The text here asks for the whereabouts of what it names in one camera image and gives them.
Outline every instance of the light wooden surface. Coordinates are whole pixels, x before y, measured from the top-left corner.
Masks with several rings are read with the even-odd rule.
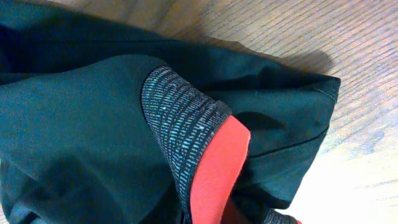
[[[283,212],[304,224],[398,223],[398,1],[55,1],[168,37],[250,49],[340,77],[328,135]]]

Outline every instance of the wooden floor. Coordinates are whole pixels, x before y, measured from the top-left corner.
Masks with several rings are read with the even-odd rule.
[[[304,224],[398,223],[398,1],[55,1],[340,77],[328,136],[283,212]]]

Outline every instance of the dark green fabric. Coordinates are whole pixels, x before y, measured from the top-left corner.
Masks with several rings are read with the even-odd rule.
[[[159,215],[172,177],[139,92],[165,63],[251,130],[234,194],[287,208],[325,137],[340,85],[255,55],[21,2],[0,2],[0,51],[7,64],[0,72],[8,72],[0,74],[1,200],[11,223]]]

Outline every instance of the seam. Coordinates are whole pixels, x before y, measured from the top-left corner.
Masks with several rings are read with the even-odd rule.
[[[323,93],[324,95],[326,95],[326,96],[329,96],[335,103],[336,103],[336,101],[337,101],[337,99],[336,98],[334,98],[332,95],[330,95],[329,93],[327,93],[327,92],[325,92],[325,91],[323,91],[323,90],[320,90],[320,89],[318,89],[318,88],[312,88],[313,90],[316,90],[316,91],[319,91],[320,93]]]
[[[337,100],[337,96],[333,92],[331,92],[328,88],[325,88],[323,91],[325,93],[330,94],[330,96],[332,96],[335,100]]]
[[[245,189],[245,188],[247,188],[247,187],[250,187],[250,186],[253,186],[253,185],[256,185],[256,184],[265,183],[265,180],[266,180],[267,178],[271,178],[271,177],[275,177],[275,176],[284,175],[284,174],[288,173],[288,172],[291,171],[291,170],[297,169],[297,168],[300,167],[301,165],[302,165],[302,163],[296,164],[296,165],[292,166],[291,168],[288,168],[288,169],[286,169],[286,170],[284,170],[284,171],[282,171],[282,172],[279,172],[278,174],[268,175],[266,178],[264,178],[264,176],[262,175],[262,177],[261,177],[260,179],[254,179],[254,181],[251,180],[251,181],[242,182],[242,184],[237,185],[236,188],[239,189],[239,190],[241,190],[241,189]]]
[[[263,152],[263,153],[260,153],[260,154],[257,154],[257,155],[249,156],[248,160],[250,159],[252,161],[255,161],[255,160],[258,160],[258,159],[262,159],[261,157],[266,156],[268,154],[272,154],[272,153],[280,151],[280,150],[290,149],[290,148],[293,148],[293,147],[300,146],[302,144],[306,144],[308,142],[311,142],[313,140],[318,139],[321,135],[325,134],[328,131],[328,129],[329,129],[329,126],[325,130],[323,130],[320,134],[316,135],[315,137],[307,139],[307,140],[304,140],[302,142],[299,142],[299,143],[296,143],[296,144],[292,144],[292,145],[289,145],[289,146],[280,147],[280,148],[277,148],[277,149],[273,149],[273,150],[270,150],[270,151],[267,151],[267,152]]]
[[[330,91],[332,91],[334,94],[338,95],[338,91],[332,89],[332,88],[328,88]]]

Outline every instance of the red fabric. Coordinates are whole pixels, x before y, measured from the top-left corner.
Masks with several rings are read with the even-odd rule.
[[[249,140],[249,130],[233,116],[215,134],[193,176],[193,224],[221,223],[228,197],[246,160]]]

